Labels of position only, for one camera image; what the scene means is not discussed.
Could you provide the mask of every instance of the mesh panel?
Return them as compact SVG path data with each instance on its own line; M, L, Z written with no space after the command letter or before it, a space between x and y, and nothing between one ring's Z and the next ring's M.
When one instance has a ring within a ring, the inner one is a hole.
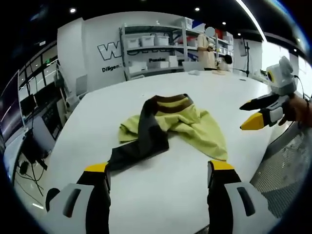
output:
M251 180L276 217L281 217L289 207L309 169L312 158L309 134L311 130L297 135L281 151L263 161Z

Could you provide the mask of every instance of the hand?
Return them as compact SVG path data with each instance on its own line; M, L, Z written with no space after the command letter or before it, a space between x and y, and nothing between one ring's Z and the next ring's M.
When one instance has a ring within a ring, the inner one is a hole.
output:
M286 121L299 121L303 122L307 119L307 102L298 97L296 94L289 100L287 107L284 110L285 115L278 123L279 126L283 125Z

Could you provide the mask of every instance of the recessed light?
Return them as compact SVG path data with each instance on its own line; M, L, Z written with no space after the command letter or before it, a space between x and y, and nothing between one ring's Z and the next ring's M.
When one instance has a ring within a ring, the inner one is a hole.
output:
M75 13L76 12L76 8L70 8L69 12L72 13L72 14Z

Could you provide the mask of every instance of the brown waistband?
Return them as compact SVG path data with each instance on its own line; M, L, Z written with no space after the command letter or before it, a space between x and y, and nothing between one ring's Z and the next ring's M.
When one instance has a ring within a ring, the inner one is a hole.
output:
M159 102L169 103L169 102L180 101L182 99L188 98L188 96L181 94L181 95L176 95L176 96L172 96L172 97L154 96L153 98ZM188 98L183 103L181 103L180 105L175 106L175 107L166 107L166 106L157 105L157 110L161 111L163 113L173 114L173 113L183 111L184 109L186 109L187 107L189 107L192 104L193 104L193 101L190 98Z

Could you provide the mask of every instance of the black pole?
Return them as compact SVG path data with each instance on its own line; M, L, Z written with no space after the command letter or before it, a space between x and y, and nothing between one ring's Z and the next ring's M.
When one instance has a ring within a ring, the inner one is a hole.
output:
M247 71L246 71L246 74L247 74L247 77L249 75L249 46L248 46L248 42L246 43L247 44Z

